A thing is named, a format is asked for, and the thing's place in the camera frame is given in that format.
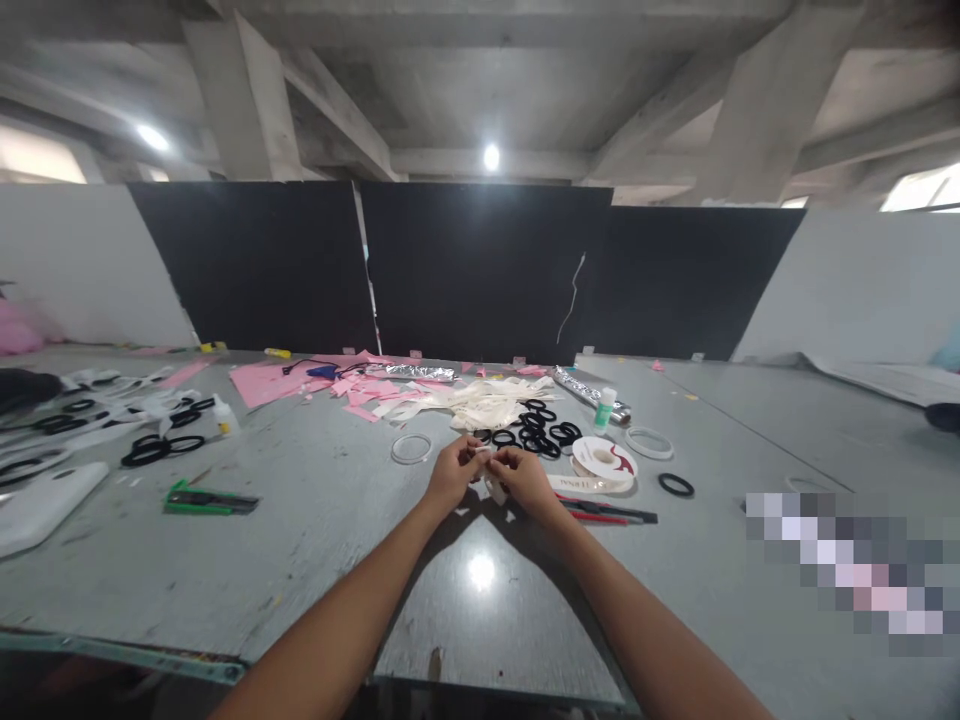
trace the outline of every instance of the window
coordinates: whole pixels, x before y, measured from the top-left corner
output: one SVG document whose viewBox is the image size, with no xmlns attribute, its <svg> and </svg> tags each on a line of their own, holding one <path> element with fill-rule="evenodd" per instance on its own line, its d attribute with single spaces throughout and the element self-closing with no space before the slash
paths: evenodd
<svg viewBox="0 0 960 720">
<path fill-rule="evenodd" d="M 0 182 L 86 181 L 73 151 L 63 143 L 0 125 Z"/>
<path fill-rule="evenodd" d="M 782 203 L 780 203 L 780 207 L 799 210 L 800 208 L 805 208 L 807 206 L 808 200 L 810 200 L 809 195 L 804 195 L 803 197 L 799 198 L 791 198 L 790 200 L 784 200 Z"/>
<path fill-rule="evenodd" d="M 954 203 L 960 203 L 960 165 L 950 165 L 900 178 L 880 211 L 919 210 Z M 960 208 L 934 212 L 957 212 L 958 209 Z"/>
</svg>

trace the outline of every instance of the ceiling light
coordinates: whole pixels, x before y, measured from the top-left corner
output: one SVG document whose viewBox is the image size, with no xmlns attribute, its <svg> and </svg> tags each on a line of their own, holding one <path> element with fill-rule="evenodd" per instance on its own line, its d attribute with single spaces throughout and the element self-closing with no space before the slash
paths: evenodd
<svg viewBox="0 0 960 720">
<path fill-rule="evenodd" d="M 149 125 L 137 125 L 137 132 L 140 133 L 140 137 L 155 150 L 169 150 L 170 143 L 167 142 L 167 139 L 161 135 L 158 131 L 154 130 Z"/>
<path fill-rule="evenodd" d="M 500 167 L 500 149 L 493 143 L 483 151 L 483 164 L 490 172 Z"/>
</svg>

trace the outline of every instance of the aluminum foil roll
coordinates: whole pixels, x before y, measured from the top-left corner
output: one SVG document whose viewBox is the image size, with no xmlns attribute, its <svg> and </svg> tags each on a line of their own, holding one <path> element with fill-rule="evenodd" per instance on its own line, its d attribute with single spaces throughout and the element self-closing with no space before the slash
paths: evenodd
<svg viewBox="0 0 960 720">
<path fill-rule="evenodd" d="M 363 368 L 365 375 L 392 380 L 429 380 L 430 382 L 453 382 L 456 374 L 450 368 L 434 368 L 426 365 L 381 365 L 374 363 Z"/>
<path fill-rule="evenodd" d="M 594 390 L 589 385 L 580 382 L 559 365 L 555 366 L 553 370 L 550 371 L 550 375 L 553 376 L 553 379 L 556 381 L 557 385 L 562 385 L 578 398 L 587 403 L 587 405 L 597 407 L 597 405 L 600 404 L 599 390 Z M 613 420 L 617 425 L 629 425 L 630 415 L 631 410 L 629 405 L 622 403 L 619 400 L 613 403 L 613 412 L 610 413 L 610 419 Z"/>
</svg>

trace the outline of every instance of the black panel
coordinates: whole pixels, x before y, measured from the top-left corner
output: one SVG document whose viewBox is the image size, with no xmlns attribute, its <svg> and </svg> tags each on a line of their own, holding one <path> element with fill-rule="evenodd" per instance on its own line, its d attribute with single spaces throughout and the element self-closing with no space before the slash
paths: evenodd
<svg viewBox="0 0 960 720">
<path fill-rule="evenodd" d="M 805 213 L 612 208 L 585 344 L 611 355 L 729 360 Z"/>
<path fill-rule="evenodd" d="M 385 353 L 573 362 L 611 190 L 363 183 L 361 194 Z"/>
<path fill-rule="evenodd" d="M 130 192 L 201 341 L 376 351 L 350 183 L 137 183 Z"/>
</svg>

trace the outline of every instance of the forearm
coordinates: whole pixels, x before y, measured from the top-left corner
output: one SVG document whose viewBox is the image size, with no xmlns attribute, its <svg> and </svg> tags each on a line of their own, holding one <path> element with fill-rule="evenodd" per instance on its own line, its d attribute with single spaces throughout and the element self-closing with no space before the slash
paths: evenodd
<svg viewBox="0 0 960 720">
<path fill-rule="evenodd" d="M 214 717 L 340 717 L 370 671 L 417 558 L 444 515 L 422 500 L 287 630 Z"/>
<path fill-rule="evenodd" d="M 562 508 L 545 523 L 656 720 L 771 720 L 740 679 Z"/>
</svg>

